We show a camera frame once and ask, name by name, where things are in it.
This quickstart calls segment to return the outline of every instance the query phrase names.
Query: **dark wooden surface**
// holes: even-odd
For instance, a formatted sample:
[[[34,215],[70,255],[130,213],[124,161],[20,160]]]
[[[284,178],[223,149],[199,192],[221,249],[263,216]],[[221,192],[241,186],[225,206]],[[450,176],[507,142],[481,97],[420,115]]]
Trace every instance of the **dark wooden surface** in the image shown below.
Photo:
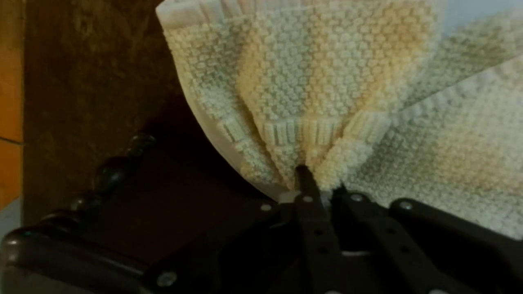
[[[201,132],[156,18],[160,2],[27,0],[24,224],[67,206],[149,119],[169,118],[180,140]]]

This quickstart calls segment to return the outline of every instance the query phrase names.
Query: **knitted blanket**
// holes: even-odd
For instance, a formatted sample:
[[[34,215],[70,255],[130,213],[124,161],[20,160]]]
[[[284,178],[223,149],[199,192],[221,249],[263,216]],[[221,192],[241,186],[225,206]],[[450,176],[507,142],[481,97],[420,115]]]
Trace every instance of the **knitted blanket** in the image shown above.
[[[306,164],[387,204],[411,197],[523,236],[523,21],[442,38],[443,0],[166,0],[189,103],[252,183]]]

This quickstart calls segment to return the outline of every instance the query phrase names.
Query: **cream knitted blanket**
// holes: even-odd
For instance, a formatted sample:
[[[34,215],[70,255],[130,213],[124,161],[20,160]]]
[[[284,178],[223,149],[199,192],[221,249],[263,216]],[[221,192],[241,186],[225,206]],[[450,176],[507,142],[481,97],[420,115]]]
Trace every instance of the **cream knitted blanket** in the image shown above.
[[[440,38],[445,1],[166,0],[186,98],[254,183],[306,164],[386,204],[412,197],[523,236],[523,21]]]

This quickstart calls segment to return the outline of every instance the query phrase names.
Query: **screw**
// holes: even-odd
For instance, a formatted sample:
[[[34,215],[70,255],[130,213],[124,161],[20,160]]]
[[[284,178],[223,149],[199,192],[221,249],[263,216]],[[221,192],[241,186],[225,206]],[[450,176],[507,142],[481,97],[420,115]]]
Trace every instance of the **screw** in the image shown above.
[[[178,275],[175,272],[163,272],[156,280],[156,284],[159,287],[170,287],[177,279]]]
[[[403,208],[403,209],[411,210],[412,209],[412,204],[410,202],[407,202],[407,201],[401,201],[400,202],[400,207]]]
[[[356,202],[363,201],[363,197],[360,194],[352,194],[350,198]]]
[[[448,293],[443,290],[440,290],[440,289],[434,289],[434,290],[431,290],[428,294],[448,294]]]
[[[266,203],[264,203],[264,204],[262,204],[262,205],[260,206],[260,209],[261,209],[262,211],[270,211],[270,210],[272,209],[272,206],[271,206],[270,204],[266,204]]]

